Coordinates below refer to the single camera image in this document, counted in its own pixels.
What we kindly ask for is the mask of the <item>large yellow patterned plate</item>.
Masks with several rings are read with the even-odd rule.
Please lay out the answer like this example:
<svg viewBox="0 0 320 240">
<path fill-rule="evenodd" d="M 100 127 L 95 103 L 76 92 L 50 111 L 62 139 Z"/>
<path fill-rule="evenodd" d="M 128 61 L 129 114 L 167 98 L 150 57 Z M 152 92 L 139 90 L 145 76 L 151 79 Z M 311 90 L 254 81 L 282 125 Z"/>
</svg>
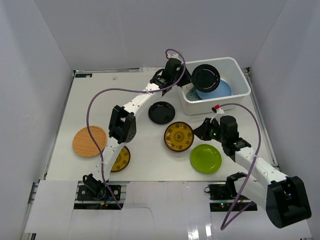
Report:
<svg viewBox="0 0 320 240">
<path fill-rule="evenodd" d="M 173 152 L 184 152 L 188 150 L 194 142 L 193 129 L 183 121 L 176 121 L 170 124 L 164 131 L 164 144 Z"/>
</svg>

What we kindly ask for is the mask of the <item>lime green plate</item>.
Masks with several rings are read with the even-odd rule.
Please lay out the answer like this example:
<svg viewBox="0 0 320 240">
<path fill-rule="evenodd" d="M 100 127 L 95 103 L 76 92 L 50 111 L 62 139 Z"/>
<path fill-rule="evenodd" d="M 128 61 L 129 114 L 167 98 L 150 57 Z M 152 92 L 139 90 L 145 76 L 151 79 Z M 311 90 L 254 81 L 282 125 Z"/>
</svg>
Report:
<svg viewBox="0 0 320 240">
<path fill-rule="evenodd" d="M 222 165 L 222 155 L 212 145 L 200 144 L 190 153 L 190 162 L 195 170 L 202 174 L 213 174 L 217 172 Z"/>
</svg>

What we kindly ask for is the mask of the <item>light green ceramic plate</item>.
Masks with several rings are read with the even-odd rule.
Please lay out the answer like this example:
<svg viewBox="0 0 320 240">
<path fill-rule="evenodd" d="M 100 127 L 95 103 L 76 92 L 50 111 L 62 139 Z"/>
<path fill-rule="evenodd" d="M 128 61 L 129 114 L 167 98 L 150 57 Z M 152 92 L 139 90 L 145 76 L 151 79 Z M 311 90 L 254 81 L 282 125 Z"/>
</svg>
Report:
<svg viewBox="0 0 320 240">
<path fill-rule="evenodd" d="M 201 98 L 197 94 L 197 90 L 194 87 L 187 92 L 185 97 L 190 102 L 200 101 L 201 100 Z"/>
</svg>

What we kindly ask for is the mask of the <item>black glossy plate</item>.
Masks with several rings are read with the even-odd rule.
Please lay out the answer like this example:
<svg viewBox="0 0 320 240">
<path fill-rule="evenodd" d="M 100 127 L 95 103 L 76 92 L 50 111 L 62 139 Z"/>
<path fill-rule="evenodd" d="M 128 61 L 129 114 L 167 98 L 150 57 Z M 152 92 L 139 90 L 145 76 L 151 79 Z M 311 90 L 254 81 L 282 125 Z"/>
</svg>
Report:
<svg viewBox="0 0 320 240">
<path fill-rule="evenodd" d="M 209 64 L 201 64 L 192 72 L 193 86 L 202 93 L 215 91 L 221 82 L 221 76 L 218 70 Z"/>
</svg>

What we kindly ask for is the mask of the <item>blue plastic plate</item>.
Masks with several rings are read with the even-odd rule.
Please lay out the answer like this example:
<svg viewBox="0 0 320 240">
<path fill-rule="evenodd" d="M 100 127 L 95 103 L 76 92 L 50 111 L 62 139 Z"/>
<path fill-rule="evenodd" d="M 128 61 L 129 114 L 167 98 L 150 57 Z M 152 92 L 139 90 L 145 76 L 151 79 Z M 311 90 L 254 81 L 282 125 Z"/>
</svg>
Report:
<svg viewBox="0 0 320 240">
<path fill-rule="evenodd" d="M 218 87 L 214 91 L 201 92 L 196 90 L 196 93 L 202 100 L 229 97 L 233 94 L 232 88 L 223 78 L 220 80 Z"/>
</svg>

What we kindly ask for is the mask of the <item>small yellow patterned plate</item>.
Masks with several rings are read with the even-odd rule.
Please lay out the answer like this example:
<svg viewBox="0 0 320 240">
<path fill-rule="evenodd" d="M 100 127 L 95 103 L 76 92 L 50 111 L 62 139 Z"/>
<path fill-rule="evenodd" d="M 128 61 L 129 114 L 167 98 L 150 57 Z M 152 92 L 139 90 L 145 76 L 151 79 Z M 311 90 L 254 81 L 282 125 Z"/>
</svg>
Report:
<svg viewBox="0 0 320 240">
<path fill-rule="evenodd" d="M 130 150 L 126 146 L 124 146 L 120 151 L 120 153 L 118 154 L 115 160 L 115 163 L 111 168 L 111 172 L 117 173 L 124 170 L 130 163 L 130 160 L 131 160 Z"/>
</svg>

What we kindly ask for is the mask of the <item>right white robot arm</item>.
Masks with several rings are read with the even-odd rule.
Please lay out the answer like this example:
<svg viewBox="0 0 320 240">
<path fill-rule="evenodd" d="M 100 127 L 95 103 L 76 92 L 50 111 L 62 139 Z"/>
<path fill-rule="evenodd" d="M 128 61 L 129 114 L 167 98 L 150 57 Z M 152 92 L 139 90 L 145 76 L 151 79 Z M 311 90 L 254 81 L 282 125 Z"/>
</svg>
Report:
<svg viewBox="0 0 320 240">
<path fill-rule="evenodd" d="M 206 118 L 193 130 L 202 141 L 221 143 L 223 152 L 248 172 L 227 177 L 226 195 L 236 200 L 244 195 L 266 211 L 272 224 L 281 229 L 312 216 L 304 182 L 298 176 L 289 177 L 258 157 L 252 146 L 239 136 L 233 116 Z"/>
</svg>

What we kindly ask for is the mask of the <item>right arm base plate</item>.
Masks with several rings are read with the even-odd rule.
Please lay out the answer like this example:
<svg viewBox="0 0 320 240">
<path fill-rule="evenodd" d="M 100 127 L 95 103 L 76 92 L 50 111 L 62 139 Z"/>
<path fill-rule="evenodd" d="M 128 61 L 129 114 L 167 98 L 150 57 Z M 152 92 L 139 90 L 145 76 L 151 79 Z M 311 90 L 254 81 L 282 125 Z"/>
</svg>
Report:
<svg viewBox="0 0 320 240">
<path fill-rule="evenodd" d="M 228 212 L 234 201 L 234 197 L 227 192 L 226 184 L 222 182 L 209 184 L 207 187 L 205 187 L 204 192 L 209 194 L 209 206 L 211 213 Z M 250 202 L 250 199 L 241 195 L 232 211 L 239 212 Z"/>
</svg>

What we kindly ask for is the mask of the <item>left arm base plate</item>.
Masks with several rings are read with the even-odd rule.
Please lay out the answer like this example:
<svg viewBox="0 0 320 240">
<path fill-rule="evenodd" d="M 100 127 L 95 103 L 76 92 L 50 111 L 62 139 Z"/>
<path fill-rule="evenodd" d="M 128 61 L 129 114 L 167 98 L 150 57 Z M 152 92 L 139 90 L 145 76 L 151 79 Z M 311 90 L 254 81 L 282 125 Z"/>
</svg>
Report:
<svg viewBox="0 0 320 240">
<path fill-rule="evenodd" d="M 121 185 L 109 185 L 113 195 L 115 196 L 115 199 L 119 201 L 121 199 L 121 190 L 122 186 Z M 110 191 L 103 186 L 101 190 L 98 190 L 97 192 L 94 192 L 90 190 L 87 186 L 85 185 L 80 185 L 78 187 L 78 192 L 77 192 L 77 201 L 113 201 L 114 198 L 112 197 L 112 194 Z"/>
</svg>

